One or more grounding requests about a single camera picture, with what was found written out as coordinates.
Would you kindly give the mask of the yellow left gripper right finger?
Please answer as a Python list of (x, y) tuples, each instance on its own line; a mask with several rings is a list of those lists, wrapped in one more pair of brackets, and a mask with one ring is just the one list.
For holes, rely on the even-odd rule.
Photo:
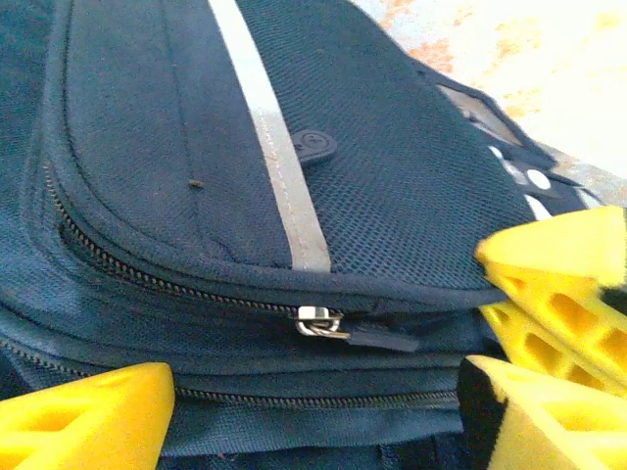
[(626, 401), (580, 384), (470, 355), (458, 401), (474, 469), (623, 469)]

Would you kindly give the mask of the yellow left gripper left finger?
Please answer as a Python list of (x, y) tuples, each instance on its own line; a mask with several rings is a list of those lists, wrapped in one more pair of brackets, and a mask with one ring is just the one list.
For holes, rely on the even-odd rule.
[(148, 362), (1, 403), (4, 469), (153, 469), (174, 408), (170, 367)]

